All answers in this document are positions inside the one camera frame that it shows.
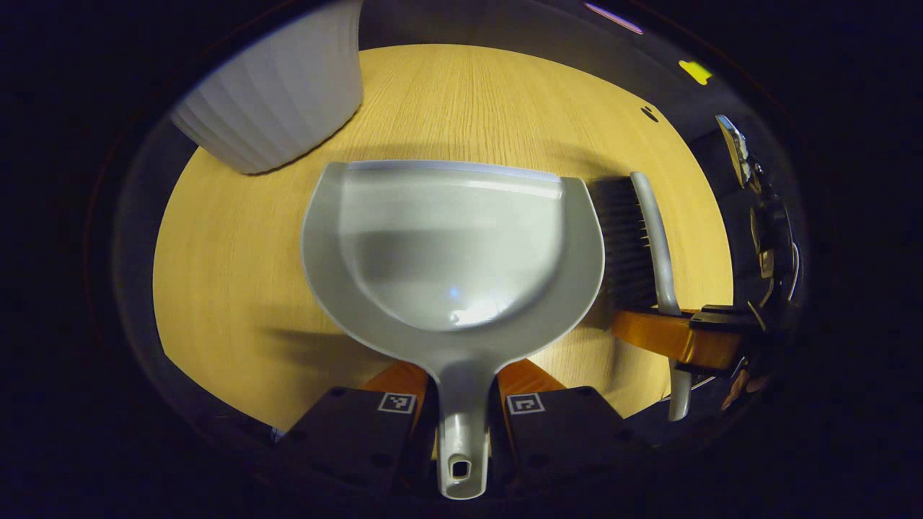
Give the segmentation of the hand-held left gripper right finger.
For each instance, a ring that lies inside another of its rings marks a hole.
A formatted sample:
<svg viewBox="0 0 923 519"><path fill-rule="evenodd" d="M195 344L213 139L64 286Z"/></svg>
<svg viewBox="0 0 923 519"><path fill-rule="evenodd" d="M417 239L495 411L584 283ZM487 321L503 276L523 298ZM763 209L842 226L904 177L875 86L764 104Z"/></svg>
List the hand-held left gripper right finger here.
<svg viewBox="0 0 923 519"><path fill-rule="evenodd" d="M528 359L501 368L489 394L489 492L531 494L632 473L650 446L600 393L572 388Z"/></svg>

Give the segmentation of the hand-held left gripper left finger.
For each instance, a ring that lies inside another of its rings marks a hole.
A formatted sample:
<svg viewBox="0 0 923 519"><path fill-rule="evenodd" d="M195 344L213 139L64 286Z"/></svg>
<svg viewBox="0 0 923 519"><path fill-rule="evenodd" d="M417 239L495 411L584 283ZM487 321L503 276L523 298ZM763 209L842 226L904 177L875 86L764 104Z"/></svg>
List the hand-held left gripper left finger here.
<svg viewBox="0 0 923 519"><path fill-rule="evenodd" d="M376 497L434 481L438 391L424 369L389 365L358 389L336 386L278 440L281 459Z"/></svg>

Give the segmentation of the small grey broom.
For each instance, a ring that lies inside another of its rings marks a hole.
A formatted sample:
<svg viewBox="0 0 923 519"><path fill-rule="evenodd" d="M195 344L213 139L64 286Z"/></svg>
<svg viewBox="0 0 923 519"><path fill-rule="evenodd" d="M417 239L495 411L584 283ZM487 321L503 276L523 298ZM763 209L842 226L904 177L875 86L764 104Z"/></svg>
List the small grey broom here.
<svg viewBox="0 0 923 519"><path fill-rule="evenodd" d="M658 318L682 319L665 221L647 175L609 175L588 187L602 232L604 270L601 293L612 311L610 331L617 342L666 359L670 391L667 420L688 417L692 375L678 355L664 352L667 339Z"/></svg>

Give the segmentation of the grey plastic dustpan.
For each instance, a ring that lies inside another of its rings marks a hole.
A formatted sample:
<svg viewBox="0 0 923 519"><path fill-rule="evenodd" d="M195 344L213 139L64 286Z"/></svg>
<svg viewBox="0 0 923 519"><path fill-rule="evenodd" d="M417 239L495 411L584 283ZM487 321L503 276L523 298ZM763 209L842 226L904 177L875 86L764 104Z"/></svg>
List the grey plastic dustpan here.
<svg viewBox="0 0 923 519"><path fill-rule="evenodd" d="M438 391L438 485L487 489L495 375L563 338L602 285L583 180L455 161L330 162L300 232L317 305Z"/></svg>

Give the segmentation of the grey plastic garbage bin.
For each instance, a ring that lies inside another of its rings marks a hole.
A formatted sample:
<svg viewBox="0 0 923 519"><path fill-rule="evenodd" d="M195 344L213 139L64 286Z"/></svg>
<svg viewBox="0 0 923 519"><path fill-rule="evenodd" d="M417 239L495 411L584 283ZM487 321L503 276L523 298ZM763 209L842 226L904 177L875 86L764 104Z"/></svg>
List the grey plastic garbage bin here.
<svg viewBox="0 0 923 519"><path fill-rule="evenodd" d="M363 101L363 0L333 0L241 50L172 109L171 121L231 170L262 174L313 150Z"/></svg>

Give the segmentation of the wooden desktop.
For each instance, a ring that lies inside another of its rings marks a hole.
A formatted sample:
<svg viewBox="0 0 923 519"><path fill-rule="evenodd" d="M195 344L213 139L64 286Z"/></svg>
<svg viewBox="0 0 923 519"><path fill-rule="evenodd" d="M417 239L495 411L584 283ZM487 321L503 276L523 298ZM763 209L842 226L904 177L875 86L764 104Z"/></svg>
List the wooden desktop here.
<svg viewBox="0 0 923 519"><path fill-rule="evenodd" d="M665 105L511 50L412 44L363 50L360 62L360 109L310 154L243 175L197 150L168 200L153 265L159 339L224 403L287 430L323 391L389 364L346 337L304 279L304 211L331 161L492 162L585 180L642 171L680 306L733 301L724 220Z"/></svg>

